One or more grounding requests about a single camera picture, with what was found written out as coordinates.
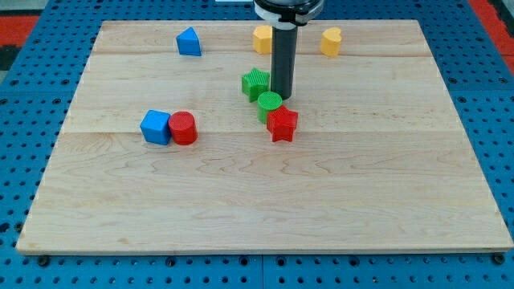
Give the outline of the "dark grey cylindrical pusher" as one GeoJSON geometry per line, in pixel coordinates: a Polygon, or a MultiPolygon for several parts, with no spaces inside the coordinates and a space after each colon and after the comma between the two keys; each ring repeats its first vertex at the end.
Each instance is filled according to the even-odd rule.
{"type": "Polygon", "coordinates": [[[270,89],[283,100],[292,96],[296,42],[296,27],[290,30],[272,28],[270,89]]]}

